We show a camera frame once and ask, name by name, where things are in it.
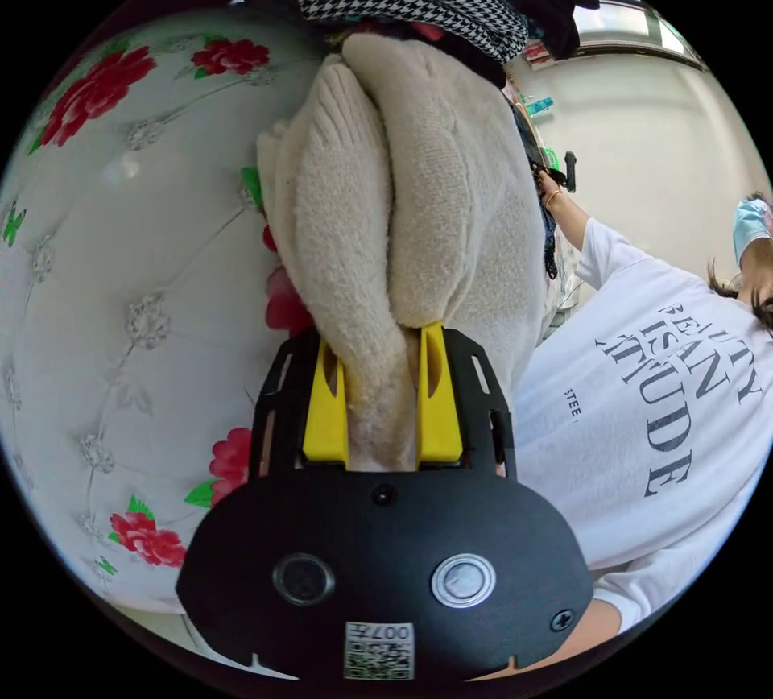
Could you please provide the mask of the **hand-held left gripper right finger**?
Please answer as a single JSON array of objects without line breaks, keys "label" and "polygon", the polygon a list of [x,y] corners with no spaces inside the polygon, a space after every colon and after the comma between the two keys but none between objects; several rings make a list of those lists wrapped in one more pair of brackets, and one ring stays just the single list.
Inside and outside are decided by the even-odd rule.
[{"label": "hand-held left gripper right finger", "polygon": [[420,330],[416,403],[416,465],[456,465],[463,444],[444,328],[435,322]]}]

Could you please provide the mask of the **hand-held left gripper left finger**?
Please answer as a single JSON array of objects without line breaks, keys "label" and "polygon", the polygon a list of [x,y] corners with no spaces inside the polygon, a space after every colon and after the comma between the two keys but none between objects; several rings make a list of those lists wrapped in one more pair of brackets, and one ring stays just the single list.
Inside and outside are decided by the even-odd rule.
[{"label": "hand-held left gripper left finger", "polygon": [[345,371],[325,341],[317,350],[302,452],[309,465],[348,465]]}]

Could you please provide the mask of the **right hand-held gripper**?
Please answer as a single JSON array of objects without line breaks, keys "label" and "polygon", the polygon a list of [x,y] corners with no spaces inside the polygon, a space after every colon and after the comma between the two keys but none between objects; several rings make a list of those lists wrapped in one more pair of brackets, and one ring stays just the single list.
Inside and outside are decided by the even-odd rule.
[{"label": "right hand-held gripper", "polygon": [[559,186],[566,185],[566,175],[560,170],[560,164],[556,153],[546,147],[541,147],[536,156],[530,156],[530,165],[535,179],[540,172],[546,172]]}]

